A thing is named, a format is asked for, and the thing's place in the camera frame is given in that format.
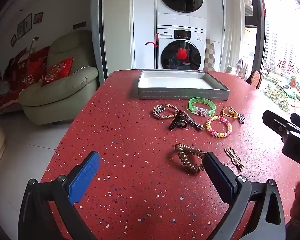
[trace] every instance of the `red table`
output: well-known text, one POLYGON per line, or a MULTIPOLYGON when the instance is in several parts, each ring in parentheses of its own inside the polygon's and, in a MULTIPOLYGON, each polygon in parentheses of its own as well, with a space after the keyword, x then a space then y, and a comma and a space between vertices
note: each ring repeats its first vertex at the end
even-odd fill
MULTIPOLYGON (((285 117, 270 99, 234 75, 211 72, 231 90, 228 101, 214 100, 216 114, 224 106, 232 106, 246 117, 245 124, 231 120, 233 133, 228 138, 215 138, 192 127, 169 131, 172 120, 155 119, 154 106, 168 103, 186 110, 188 100, 139 100, 140 73, 125 70, 111 74, 74 120, 42 178, 50 181, 68 174, 92 150, 100 154, 101 167, 75 205, 99 240, 206 239, 219 223, 228 206, 205 172, 188 175, 183 171, 174 152, 176 143, 212 151, 239 174, 223 151, 233 147, 246 164, 241 175, 257 182, 276 180, 286 222, 290 219, 300 165, 281 153, 281 138, 262 122, 267 109, 285 117)), ((192 116, 200 123, 207 120, 192 116)), ((226 130, 217 121, 211 126, 226 130)), ((55 207, 53 213, 64 236, 70 238, 55 207)))

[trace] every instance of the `washing machine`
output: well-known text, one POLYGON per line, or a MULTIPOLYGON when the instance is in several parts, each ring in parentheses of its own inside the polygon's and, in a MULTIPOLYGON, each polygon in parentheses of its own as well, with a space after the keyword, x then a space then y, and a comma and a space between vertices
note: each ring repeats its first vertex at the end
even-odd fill
POLYGON ((156 0, 157 25, 182 26, 206 30, 205 0, 156 0))
POLYGON ((205 30, 158 26, 159 68, 203 70, 205 30))

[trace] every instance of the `open tray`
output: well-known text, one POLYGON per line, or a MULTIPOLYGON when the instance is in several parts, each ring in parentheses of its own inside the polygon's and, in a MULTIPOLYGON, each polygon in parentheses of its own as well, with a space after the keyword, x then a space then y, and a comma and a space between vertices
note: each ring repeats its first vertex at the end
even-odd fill
POLYGON ((145 69, 138 83, 139 99, 228 100, 230 90, 208 72, 193 70, 145 69))

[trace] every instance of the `picture frame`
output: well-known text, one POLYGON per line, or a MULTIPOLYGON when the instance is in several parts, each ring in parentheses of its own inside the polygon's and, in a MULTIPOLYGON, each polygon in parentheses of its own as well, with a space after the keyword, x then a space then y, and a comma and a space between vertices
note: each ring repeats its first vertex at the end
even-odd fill
POLYGON ((17 37, 14 34, 13 37, 12 37, 12 39, 11 39, 11 41, 10 41, 12 47, 14 46, 14 44, 16 44, 16 41, 17 41, 17 37))
POLYGON ((42 22, 42 18, 43 18, 43 12, 41 13, 36 13, 33 17, 33 24, 37 24, 42 22))
POLYGON ((32 13, 30 13, 25 19, 25 33, 29 32, 32 29, 32 13))
POLYGON ((18 24, 18 27, 17 27, 17 35, 18 35, 18 40, 21 39, 21 37, 23 35, 25 35, 25 20, 22 20, 22 22, 20 22, 18 24))

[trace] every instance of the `screw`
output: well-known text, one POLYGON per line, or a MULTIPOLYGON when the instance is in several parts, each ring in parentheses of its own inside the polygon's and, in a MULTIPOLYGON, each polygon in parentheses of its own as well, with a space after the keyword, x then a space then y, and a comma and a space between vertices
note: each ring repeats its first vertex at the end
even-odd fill
POLYGON ((238 176, 238 181, 240 181, 240 182, 246 182, 247 179, 246 179, 245 176, 238 176))
POLYGON ((63 181, 66 180, 66 178, 67 177, 65 175, 60 175, 60 176, 57 177, 57 181, 63 182, 63 181))
POLYGON ((31 179, 31 180, 28 181, 29 185, 33 185, 34 183, 35 183, 35 179, 31 179))

